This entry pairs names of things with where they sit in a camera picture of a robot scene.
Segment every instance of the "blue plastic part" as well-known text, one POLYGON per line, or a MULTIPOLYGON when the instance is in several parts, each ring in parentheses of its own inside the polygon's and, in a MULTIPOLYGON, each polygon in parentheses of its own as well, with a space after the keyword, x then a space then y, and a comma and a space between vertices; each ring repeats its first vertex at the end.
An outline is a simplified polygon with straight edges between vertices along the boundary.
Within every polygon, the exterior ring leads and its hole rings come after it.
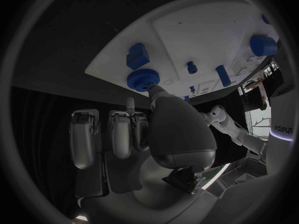
POLYGON ((191 87, 190 87, 190 90, 191 90, 192 93, 194 93, 194 92, 195 92, 195 88, 194 88, 194 86, 191 86, 191 87))
POLYGON ((137 43, 130 48, 127 55, 127 66, 132 70, 137 70, 141 66, 150 62, 149 54, 142 43, 137 43))
POLYGON ((197 72, 197 67, 196 67, 196 65, 193 64, 192 61, 189 61, 187 63, 187 65, 188 65, 188 72, 189 72, 189 74, 193 75, 193 74, 195 74, 197 72))
POLYGON ((270 24, 270 22, 268 21, 268 19, 266 19, 265 15, 262 15, 262 19, 264 21, 265 24, 270 24))
POLYGON ((190 98, 189 98, 189 96, 185 96, 184 98, 185 98, 184 100, 185 100, 186 102, 190 102, 190 98))
POLYGON ((273 56, 277 54, 277 44, 268 36, 253 36, 250 39, 250 47, 256 56, 273 56))
POLYGON ((151 69, 141 69, 132 72, 127 78, 128 87, 139 92, 148 91, 151 83, 159 84, 160 77, 157 71, 151 69))
POLYGON ((228 87, 232 84, 223 65, 218 66, 216 68, 216 71, 219 75, 219 78, 222 82, 223 87, 228 87))

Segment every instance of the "light strip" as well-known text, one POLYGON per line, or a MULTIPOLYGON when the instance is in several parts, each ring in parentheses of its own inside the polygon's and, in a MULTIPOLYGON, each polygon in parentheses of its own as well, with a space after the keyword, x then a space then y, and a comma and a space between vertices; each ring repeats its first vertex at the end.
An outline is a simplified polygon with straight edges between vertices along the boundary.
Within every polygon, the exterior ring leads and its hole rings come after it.
POLYGON ((84 216, 77 216, 76 219, 87 221, 87 218, 84 216))
POLYGON ((279 135, 277 135, 277 134, 274 134, 274 133, 272 132, 272 130, 270 130, 270 134, 271 134, 272 136, 274 136, 275 138, 279 138, 279 139, 282 139, 282 140, 285 140, 285 141, 293 141, 292 138, 284 138, 284 137, 281 137, 281 136, 279 136, 279 135))
POLYGON ((227 167, 230 165, 230 163, 225 164, 224 167, 213 177, 207 184, 205 184, 201 189, 206 190, 208 187, 210 187, 217 178, 220 177, 220 175, 227 169, 227 167))

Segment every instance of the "white light strip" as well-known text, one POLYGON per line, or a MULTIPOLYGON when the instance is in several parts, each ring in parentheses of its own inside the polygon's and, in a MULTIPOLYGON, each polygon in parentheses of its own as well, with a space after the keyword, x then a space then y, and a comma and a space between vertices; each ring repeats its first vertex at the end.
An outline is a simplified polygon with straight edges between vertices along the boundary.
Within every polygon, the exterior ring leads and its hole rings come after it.
POLYGON ((274 134, 274 133, 272 132, 272 130, 270 130, 270 134, 271 134, 272 136, 274 136, 275 138, 279 138, 279 139, 282 139, 282 140, 285 140, 285 141, 293 141, 292 138, 284 138, 284 137, 281 137, 281 136, 279 136, 279 135, 277 135, 277 134, 274 134))
POLYGON ((230 163, 225 164, 224 167, 213 177, 206 185, 204 185, 201 189, 206 190, 208 187, 210 187, 217 178, 220 177, 220 175, 227 169, 227 167, 230 165, 230 163))
POLYGON ((87 218, 84 216, 77 216, 76 219, 87 221, 87 218))

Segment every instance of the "robotic arm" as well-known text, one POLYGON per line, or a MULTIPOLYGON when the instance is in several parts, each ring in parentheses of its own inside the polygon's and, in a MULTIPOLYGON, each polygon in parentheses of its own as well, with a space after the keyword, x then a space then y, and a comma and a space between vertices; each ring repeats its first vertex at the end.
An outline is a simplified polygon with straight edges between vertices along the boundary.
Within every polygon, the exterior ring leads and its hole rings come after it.
POLYGON ((200 113, 208 126, 212 125, 219 132, 231 136, 232 141, 245 146, 257 153, 263 163, 266 162, 266 142, 257 137, 249 135, 248 131, 237 127, 233 119, 221 106, 215 106, 210 113, 200 113))

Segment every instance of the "white robotic arm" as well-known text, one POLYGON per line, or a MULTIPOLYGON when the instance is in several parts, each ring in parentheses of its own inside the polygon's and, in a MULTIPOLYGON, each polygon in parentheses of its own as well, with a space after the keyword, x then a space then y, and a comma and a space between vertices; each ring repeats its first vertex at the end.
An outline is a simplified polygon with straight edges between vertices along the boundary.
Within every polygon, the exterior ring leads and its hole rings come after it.
POLYGON ((249 135, 248 131, 237 127, 233 119, 221 106, 215 106, 210 113, 201 113, 207 125, 214 126, 221 133, 231 136, 232 141, 245 146, 249 150, 257 153, 262 162, 266 162, 266 141, 249 135))

